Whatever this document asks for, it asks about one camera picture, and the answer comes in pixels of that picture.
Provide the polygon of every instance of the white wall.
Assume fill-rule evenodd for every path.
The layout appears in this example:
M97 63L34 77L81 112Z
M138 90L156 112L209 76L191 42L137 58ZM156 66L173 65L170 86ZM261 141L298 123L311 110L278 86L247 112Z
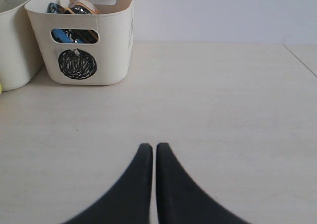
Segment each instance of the white wall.
M136 0L135 39L317 44L317 0Z

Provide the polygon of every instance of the white plastic bin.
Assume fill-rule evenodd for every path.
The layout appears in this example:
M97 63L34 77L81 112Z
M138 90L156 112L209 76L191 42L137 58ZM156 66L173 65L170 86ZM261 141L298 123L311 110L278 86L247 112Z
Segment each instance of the white plastic bin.
M4 91L27 84L44 64L24 4L0 0L0 84Z
M25 5L48 73L57 83L111 85L124 79L128 73L133 44L134 0L116 0L114 5L103 4L102 0L89 1L101 14L46 13L50 2L67 7L69 0L30 0ZM95 30L99 40L95 44L59 43L52 38L53 29ZM64 58L81 54L85 57L76 58L72 63L73 70L65 74L63 68L67 59ZM90 60L89 68L83 68L83 60Z

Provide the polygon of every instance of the black scribble circle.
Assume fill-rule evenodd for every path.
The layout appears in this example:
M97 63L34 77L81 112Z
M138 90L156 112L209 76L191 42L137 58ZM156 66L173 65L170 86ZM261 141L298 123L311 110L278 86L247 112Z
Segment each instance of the black scribble circle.
M71 79L88 79L97 71L95 58L80 49L66 50L59 55L60 71Z

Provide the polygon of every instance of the black object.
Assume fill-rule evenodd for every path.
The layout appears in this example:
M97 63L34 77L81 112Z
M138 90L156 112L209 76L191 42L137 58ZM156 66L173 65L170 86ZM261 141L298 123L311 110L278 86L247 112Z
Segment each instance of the black object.
M97 71L95 58L80 49L63 51L58 57L60 71L71 79L88 79Z
M95 204L65 224L149 224L153 151L141 144L116 184Z
M160 224L248 224L209 197L167 143L157 147L156 193Z

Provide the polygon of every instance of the clutter in bin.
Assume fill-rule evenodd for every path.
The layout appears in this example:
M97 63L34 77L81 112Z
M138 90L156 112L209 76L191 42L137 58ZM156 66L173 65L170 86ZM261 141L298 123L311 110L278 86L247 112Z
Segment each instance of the clutter in bin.
M100 14L100 11L88 0L69 0L68 7L62 7L51 2L47 13L57 14ZM52 30L52 37L59 43L94 44L98 41L98 34L93 30L58 29Z

